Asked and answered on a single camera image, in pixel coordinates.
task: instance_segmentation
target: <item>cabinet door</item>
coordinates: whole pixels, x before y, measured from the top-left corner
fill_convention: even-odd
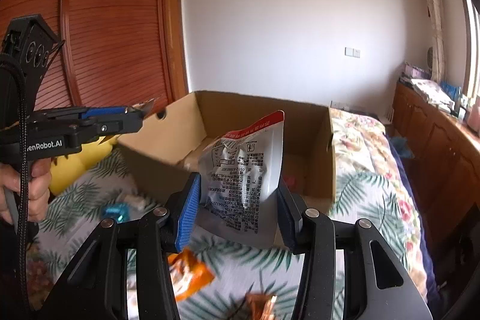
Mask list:
[[[454,140],[447,128],[434,122],[418,162],[415,177],[418,207],[426,211],[445,186],[452,167]]]
[[[410,106],[406,95],[397,90],[394,100],[393,125],[400,135],[405,136]]]
[[[172,102],[162,0],[61,0],[66,64],[85,106]]]
[[[170,85],[174,100],[179,100],[188,94],[181,5],[181,0],[163,0],[167,39],[166,59],[169,65]]]
[[[434,198],[426,217],[431,245],[437,246],[453,231],[472,205],[479,202],[480,177],[469,156],[453,151],[453,169],[441,194]]]
[[[422,155],[429,135],[428,116],[421,103],[413,103],[405,137],[415,157]]]

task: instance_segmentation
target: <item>metal pivot screw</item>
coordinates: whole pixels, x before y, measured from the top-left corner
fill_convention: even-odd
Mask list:
[[[100,222],[100,225],[101,225],[103,228],[110,228],[110,227],[113,225],[113,219],[103,219],[103,220]]]
[[[367,220],[367,219],[360,219],[358,221],[358,224],[362,227],[362,228],[365,228],[365,229],[368,229],[371,227],[371,222],[370,220]]]
[[[153,214],[157,217],[165,216],[168,210],[163,206],[153,209]]]
[[[308,217],[318,217],[320,216],[320,212],[318,212],[318,210],[314,209],[314,208],[308,208],[306,211],[305,211],[305,214],[308,216]]]

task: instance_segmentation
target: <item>wall socket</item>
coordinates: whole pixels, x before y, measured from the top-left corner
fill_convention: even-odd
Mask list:
[[[358,57],[360,58],[360,50],[355,48],[345,47],[345,56]]]

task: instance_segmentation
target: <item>bed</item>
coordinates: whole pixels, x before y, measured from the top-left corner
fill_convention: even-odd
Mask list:
[[[434,302],[431,258],[426,251],[422,222],[403,165],[390,147],[383,125],[364,115],[330,109],[334,130],[337,189],[330,208],[332,219],[354,223],[370,219],[393,248],[422,297]],[[86,172],[49,208],[35,243],[28,250],[28,286],[35,308],[45,300],[76,250],[101,219],[102,207],[126,194],[137,194],[133,178],[119,150]],[[145,199],[142,211],[131,210],[132,219],[155,207]],[[289,319],[295,304],[303,256],[288,250],[256,248],[224,240],[195,227],[189,248],[215,275],[195,295],[178,303],[182,320],[239,319],[249,316],[245,294],[278,296],[275,314]],[[344,263],[337,251],[337,282],[333,319],[341,319],[344,297]],[[135,252],[129,253],[129,318],[138,317],[135,290]]]

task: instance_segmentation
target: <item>box flap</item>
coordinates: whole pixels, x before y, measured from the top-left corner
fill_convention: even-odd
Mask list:
[[[229,92],[198,91],[198,107],[209,137],[248,127],[275,112],[285,112],[284,153],[308,156],[328,107],[292,100],[255,97]]]
[[[152,115],[137,133],[121,135],[118,142],[133,151],[175,165],[206,137],[195,93],[170,104],[166,116]]]

